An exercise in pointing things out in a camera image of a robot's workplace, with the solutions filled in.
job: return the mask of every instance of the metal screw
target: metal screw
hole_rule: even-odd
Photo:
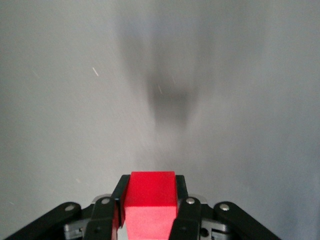
[[[186,202],[188,204],[194,204],[196,201],[193,198],[189,197],[189,198],[186,199]]]
[[[75,209],[75,206],[72,205],[72,204],[70,204],[70,205],[67,206],[64,210],[65,210],[66,212],[68,212],[68,211],[71,211],[71,210],[73,210],[73,209]]]
[[[230,207],[227,204],[222,203],[222,204],[220,204],[220,209],[223,211],[229,211]]]
[[[109,202],[110,202],[109,198],[104,198],[102,199],[101,204],[108,204]]]

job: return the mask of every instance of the red foam block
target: red foam block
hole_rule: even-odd
[[[130,240],[167,240],[177,217],[173,171],[132,172],[124,201]]]

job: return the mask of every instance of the red cube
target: red cube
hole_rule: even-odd
[[[124,201],[129,240],[168,240],[177,198],[175,172],[132,172]]]

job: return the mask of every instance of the pivot bolt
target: pivot bolt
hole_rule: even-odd
[[[109,202],[110,202],[109,198],[104,198],[102,199],[101,204],[108,204]]]
[[[186,202],[188,204],[194,204],[196,201],[193,198],[189,197],[189,198],[186,199]]]
[[[229,211],[230,207],[227,204],[222,203],[222,204],[220,204],[220,209],[223,211]]]
[[[70,205],[67,206],[64,210],[65,210],[66,212],[68,212],[68,211],[71,211],[71,210],[73,210],[73,209],[75,209],[75,206],[72,205],[72,204],[70,204]]]

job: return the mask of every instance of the white wall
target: white wall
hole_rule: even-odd
[[[319,144],[320,1],[0,1],[1,239],[174,170],[318,240]]]

